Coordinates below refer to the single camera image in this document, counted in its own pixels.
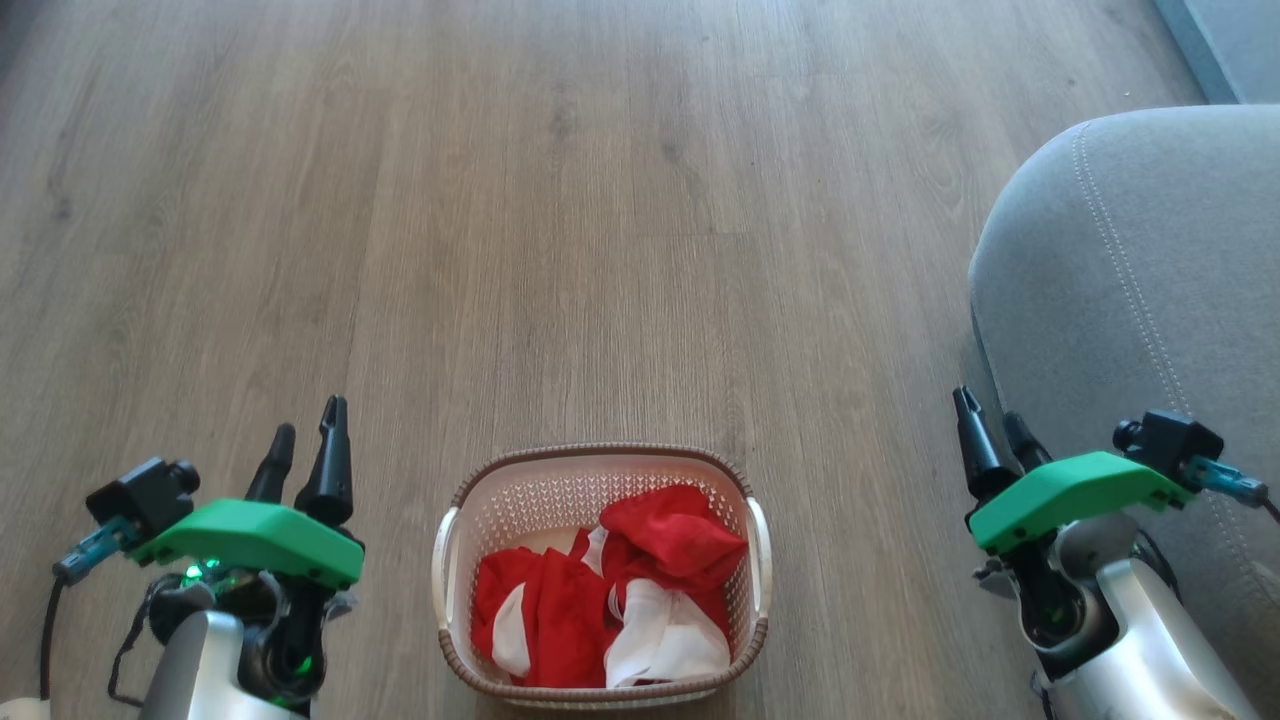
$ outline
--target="white plastic basket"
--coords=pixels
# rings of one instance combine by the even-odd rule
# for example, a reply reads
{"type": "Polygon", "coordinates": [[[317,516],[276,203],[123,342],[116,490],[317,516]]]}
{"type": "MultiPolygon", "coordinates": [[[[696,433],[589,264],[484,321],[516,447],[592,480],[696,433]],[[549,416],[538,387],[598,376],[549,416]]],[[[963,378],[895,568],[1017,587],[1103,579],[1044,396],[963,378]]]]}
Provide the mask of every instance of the white plastic basket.
{"type": "Polygon", "coordinates": [[[435,618],[449,667],[479,692],[516,705],[557,710],[645,707],[716,692],[741,675],[764,647],[772,585],[769,532],[750,486],[722,457],[673,446],[576,445],[499,457],[458,488],[440,521],[431,555],[435,618]],[[484,556],[535,533],[593,527],[609,503],[673,484],[696,486],[705,492],[716,515],[749,546],[748,556],[724,587],[732,630],[727,671],[634,688],[521,688],[476,653],[470,633],[471,600],[476,568],[484,556]]]}

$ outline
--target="green bracket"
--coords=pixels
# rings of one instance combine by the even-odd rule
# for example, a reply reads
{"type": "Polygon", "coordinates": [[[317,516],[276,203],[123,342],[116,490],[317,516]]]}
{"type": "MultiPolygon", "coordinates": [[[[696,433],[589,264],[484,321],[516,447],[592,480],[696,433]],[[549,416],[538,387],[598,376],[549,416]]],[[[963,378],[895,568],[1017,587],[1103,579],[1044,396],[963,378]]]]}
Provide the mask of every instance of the green bracket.
{"type": "Polygon", "coordinates": [[[223,565],[310,578],[333,589],[360,580],[365,551],[333,528],[283,505],[216,500],[129,553],[169,565],[216,557],[223,565]]]}
{"type": "Polygon", "coordinates": [[[978,547],[1004,555],[1075,520],[1146,505],[1157,512],[1188,503],[1193,492],[1110,452],[1089,452],[1027,473],[969,516],[978,547]]]}

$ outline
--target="wooden floor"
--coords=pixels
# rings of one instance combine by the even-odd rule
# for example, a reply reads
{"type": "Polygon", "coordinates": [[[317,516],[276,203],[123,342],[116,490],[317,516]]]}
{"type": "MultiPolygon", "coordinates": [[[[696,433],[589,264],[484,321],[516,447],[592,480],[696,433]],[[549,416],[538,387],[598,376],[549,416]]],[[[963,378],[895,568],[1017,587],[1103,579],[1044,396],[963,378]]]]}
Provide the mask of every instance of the wooden floor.
{"type": "MultiPolygon", "coordinates": [[[[0,700],[90,489],[238,496],[285,419],[305,474],[343,392],[325,717],[544,716],[451,675],[430,543],[488,457],[598,439],[727,455],[773,533],[763,656],[652,716],[1032,717],[968,579],[968,260],[1053,135],[1201,101],[1148,0],[0,0],[0,700]]],[[[64,596],[58,717],[133,717],[145,578],[64,596]]]]}

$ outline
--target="stitching seam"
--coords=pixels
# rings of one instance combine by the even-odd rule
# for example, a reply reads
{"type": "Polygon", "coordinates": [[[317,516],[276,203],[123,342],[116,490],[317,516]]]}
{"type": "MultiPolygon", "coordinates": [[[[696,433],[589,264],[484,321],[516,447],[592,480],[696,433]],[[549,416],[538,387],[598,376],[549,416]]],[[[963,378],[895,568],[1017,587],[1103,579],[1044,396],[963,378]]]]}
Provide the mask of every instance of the stitching seam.
{"type": "MultiPolygon", "coordinates": [[[[1093,215],[1093,222],[1098,228],[1098,234],[1102,236],[1102,242],[1107,247],[1107,255],[1111,258],[1111,265],[1116,270],[1116,275],[1120,279],[1120,286],[1124,290],[1125,297],[1129,300],[1129,309],[1133,311],[1134,319],[1138,320],[1138,331],[1142,334],[1143,343],[1147,346],[1147,352],[1151,355],[1151,361],[1156,366],[1156,374],[1160,377],[1160,383],[1165,388],[1165,396],[1169,398],[1170,405],[1175,410],[1179,410],[1187,415],[1192,415],[1190,404],[1187,401],[1187,393],[1183,391],[1183,384],[1178,380],[1178,374],[1174,373],[1172,360],[1169,357],[1169,351],[1165,348],[1165,342],[1160,337],[1160,332],[1156,329],[1156,320],[1147,307],[1147,301],[1142,296],[1142,290],[1138,288],[1138,279],[1133,272],[1133,265],[1129,264],[1129,254],[1124,249],[1124,243],[1120,242],[1120,233],[1116,232],[1115,224],[1111,222],[1111,215],[1107,213],[1106,205],[1102,202],[1102,193],[1098,191],[1097,182],[1093,178],[1093,172],[1089,170],[1089,156],[1085,150],[1085,132],[1089,129],[1092,123],[1085,123],[1080,127],[1075,137],[1071,138],[1073,146],[1073,161],[1075,164],[1075,179],[1080,186],[1080,191],[1084,193],[1084,200],[1089,206],[1089,213],[1093,215]],[[1088,187],[1085,187],[1085,179],[1088,181],[1088,187]]],[[[1213,514],[1213,520],[1217,524],[1219,532],[1222,534],[1222,539],[1226,541],[1226,547],[1231,552],[1231,559],[1235,561],[1235,566],[1240,575],[1245,578],[1245,583],[1249,594],[1260,601],[1260,605],[1270,605],[1266,602],[1267,596],[1262,588],[1262,580],[1258,578],[1257,573],[1252,571],[1244,557],[1244,551],[1247,544],[1244,542],[1244,534],[1240,530],[1239,520],[1231,512],[1230,507],[1226,507],[1226,498],[1220,497],[1206,497],[1206,502],[1213,514]],[[1224,515],[1233,520],[1229,528],[1224,515]]]]}

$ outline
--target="gray fabric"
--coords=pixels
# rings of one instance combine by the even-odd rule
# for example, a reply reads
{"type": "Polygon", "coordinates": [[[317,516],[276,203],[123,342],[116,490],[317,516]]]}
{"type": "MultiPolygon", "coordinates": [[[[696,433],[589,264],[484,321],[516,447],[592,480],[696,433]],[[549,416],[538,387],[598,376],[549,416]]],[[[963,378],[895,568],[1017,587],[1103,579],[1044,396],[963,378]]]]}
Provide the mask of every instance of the gray fabric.
{"type": "MultiPolygon", "coordinates": [[[[969,273],[1001,404],[1059,456],[1121,418],[1193,415],[1280,496],[1280,106],[1147,110],[1071,128],[1001,193],[969,273]]],[[[1146,514],[1187,607],[1280,717],[1280,527],[1202,497],[1146,514]]]]}

